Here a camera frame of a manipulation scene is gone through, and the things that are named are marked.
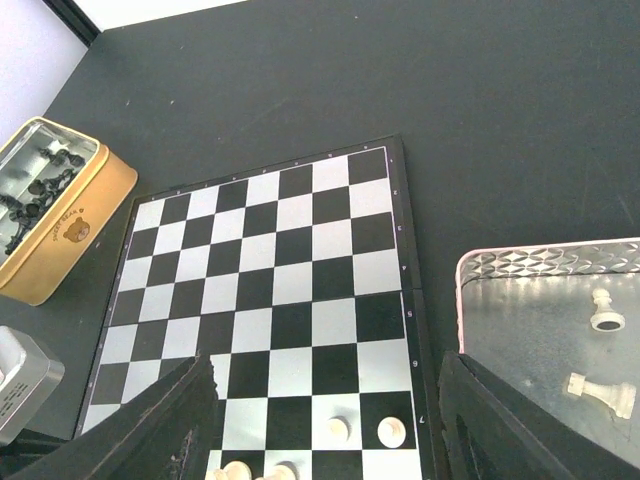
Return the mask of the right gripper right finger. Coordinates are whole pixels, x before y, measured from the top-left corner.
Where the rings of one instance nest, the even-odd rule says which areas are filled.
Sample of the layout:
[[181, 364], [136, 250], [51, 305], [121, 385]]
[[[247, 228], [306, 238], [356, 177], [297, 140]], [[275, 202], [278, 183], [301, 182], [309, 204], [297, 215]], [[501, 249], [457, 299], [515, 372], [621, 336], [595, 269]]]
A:
[[453, 479], [637, 479], [466, 354], [444, 354], [439, 405]]

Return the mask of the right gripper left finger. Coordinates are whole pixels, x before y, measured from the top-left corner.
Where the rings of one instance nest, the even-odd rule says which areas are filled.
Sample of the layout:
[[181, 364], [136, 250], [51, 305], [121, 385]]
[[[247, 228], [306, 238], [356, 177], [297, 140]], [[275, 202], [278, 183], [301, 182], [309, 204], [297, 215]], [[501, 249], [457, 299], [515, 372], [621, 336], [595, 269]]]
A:
[[9, 446], [11, 479], [203, 479], [219, 397], [207, 357], [183, 361], [68, 442], [29, 434]]

